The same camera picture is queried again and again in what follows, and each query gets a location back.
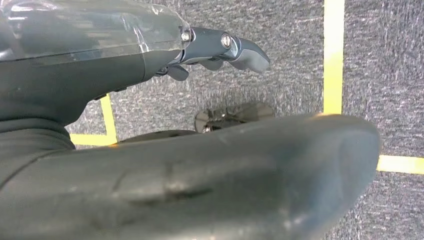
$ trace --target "robotic hand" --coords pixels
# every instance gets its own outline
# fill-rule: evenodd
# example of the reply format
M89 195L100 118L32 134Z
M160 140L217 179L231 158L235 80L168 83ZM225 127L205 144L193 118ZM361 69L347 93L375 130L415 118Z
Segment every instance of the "robotic hand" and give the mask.
M192 27L181 37L190 41L190 45L176 60L162 68L157 76L168 74L177 81L184 81L189 76L189 72L181 67L184 64L201 64L208 70L216 71L227 61L236 69L250 69L256 73L270 66L267 54L256 43L231 36L226 31Z

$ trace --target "yellow floor line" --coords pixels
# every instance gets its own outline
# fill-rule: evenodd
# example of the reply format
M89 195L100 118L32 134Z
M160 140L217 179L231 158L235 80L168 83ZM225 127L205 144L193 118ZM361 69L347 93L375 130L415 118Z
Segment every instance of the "yellow floor line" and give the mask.
M342 113L345 1L324 1L323 112Z
M100 99L101 110L103 111L104 125L106 126L106 135L117 141L117 131L115 129L114 114L112 112L112 103L109 94Z
M117 142L117 131L115 129L114 114L112 112L111 98L109 94L100 99L103 112L106 135L71 134L70 140L75 145L107 146Z
M116 137L107 135L71 134L70 140L75 145L107 146L116 143Z
M424 158L381 155L377 170L406 174L424 174Z
M324 1L323 114L342 113L345 1ZM424 158L381 155L378 171L424 174Z

